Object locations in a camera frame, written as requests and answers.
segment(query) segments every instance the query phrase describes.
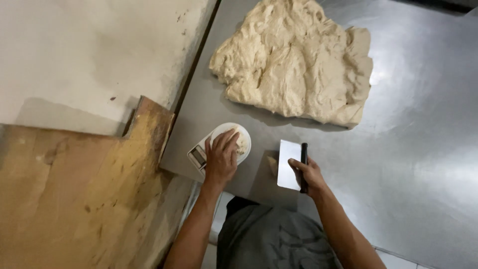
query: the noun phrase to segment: large dough mass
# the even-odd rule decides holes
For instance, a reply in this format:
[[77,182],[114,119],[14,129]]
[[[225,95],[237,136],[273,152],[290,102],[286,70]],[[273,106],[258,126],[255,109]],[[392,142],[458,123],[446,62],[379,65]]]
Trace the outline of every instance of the large dough mass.
[[367,29],[343,30],[314,0],[263,0],[209,68],[232,101],[353,128],[370,91],[369,47]]

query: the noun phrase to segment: hand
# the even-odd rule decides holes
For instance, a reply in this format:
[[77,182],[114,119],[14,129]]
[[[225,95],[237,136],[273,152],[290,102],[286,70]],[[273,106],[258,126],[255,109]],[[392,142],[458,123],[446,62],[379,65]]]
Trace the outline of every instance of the hand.
[[211,137],[206,139],[206,178],[203,186],[223,191],[237,169],[237,139],[239,132],[231,137],[234,129],[218,135],[211,146]]
[[320,172],[320,167],[309,156],[307,156],[307,164],[303,164],[302,162],[291,158],[289,159],[289,165],[294,172],[296,172],[296,175],[299,170],[303,172],[304,179],[309,184],[307,195],[312,197],[314,194],[327,187],[327,184],[322,177],[322,173]]

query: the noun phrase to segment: person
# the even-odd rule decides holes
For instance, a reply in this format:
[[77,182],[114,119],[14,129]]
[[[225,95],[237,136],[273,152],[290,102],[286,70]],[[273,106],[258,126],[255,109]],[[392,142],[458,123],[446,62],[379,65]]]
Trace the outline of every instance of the person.
[[[233,134],[220,134],[212,145],[211,138],[206,140],[206,177],[165,269],[201,268],[217,199],[237,169],[239,134]],[[294,159],[289,164],[303,172],[323,228],[300,213],[234,198],[218,236],[217,268],[385,269],[327,186],[320,167],[310,157],[307,165]]]

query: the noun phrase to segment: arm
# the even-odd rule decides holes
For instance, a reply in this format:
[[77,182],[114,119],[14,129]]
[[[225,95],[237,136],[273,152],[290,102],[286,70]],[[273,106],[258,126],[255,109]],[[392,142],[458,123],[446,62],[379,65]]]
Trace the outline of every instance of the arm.
[[307,195],[319,212],[330,245],[345,269],[385,269],[380,257],[362,233],[352,224],[320,173],[320,167],[307,157],[307,165],[290,159],[289,164],[304,173],[309,183]]
[[236,141],[239,133],[230,130],[206,140],[206,178],[191,213],[171,247],[165,269],[199,269],[206,252],[216,201],[237,169]]

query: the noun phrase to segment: gray shirt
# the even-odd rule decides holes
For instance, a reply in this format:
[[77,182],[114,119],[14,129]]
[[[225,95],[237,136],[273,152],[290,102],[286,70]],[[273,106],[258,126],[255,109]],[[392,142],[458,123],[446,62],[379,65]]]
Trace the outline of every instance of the gray shirt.
[[282,208],[250,205],[225,221],[217,242],[217,268],[342,267],[312,219]]

